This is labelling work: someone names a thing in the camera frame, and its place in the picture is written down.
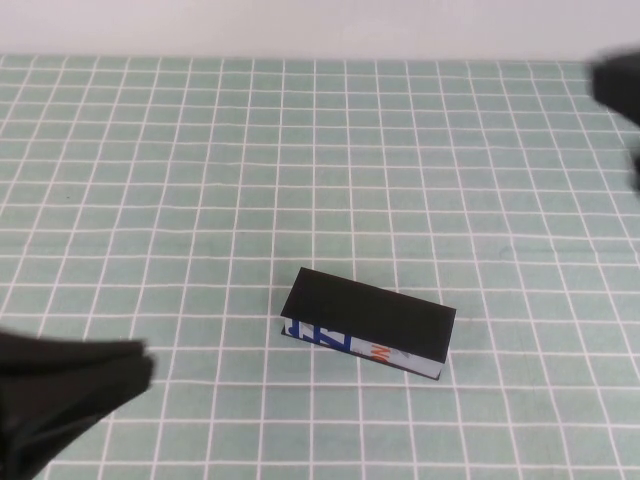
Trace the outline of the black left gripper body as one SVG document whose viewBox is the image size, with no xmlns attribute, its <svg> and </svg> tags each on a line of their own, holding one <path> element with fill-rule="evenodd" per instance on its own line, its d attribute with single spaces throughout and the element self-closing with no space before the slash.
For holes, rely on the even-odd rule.
<svg viewBox="0 0 640 480">
<path fill-rule="evenodd" d="M 27 404 L 4 402 L 1 404 L 1 478 L 32 479 L 33 467 L 25 453 L 33 434 L 33 421 Z"/>
</svg>

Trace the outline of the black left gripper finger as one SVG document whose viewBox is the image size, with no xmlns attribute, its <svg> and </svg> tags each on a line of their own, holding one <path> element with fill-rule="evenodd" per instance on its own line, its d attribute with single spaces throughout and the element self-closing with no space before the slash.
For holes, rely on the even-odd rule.
<svg viewBox="0 0 640 480">
<path fill-rule="evenodd" d="M 64 371 L 142 356 L 144 352 L 145 344 L 137 340 L 77 341 L 1 332 L 2 373 Z"/>
<path fill-rule="evenodd" d="M 101 419 L 148 390 L 153 373 L 154 360 L 142 355 L 56 373 L 2 377 L 1 404 L 27 404 L 33 421 L 25 451 L 33 478 Z"/>
</svg>

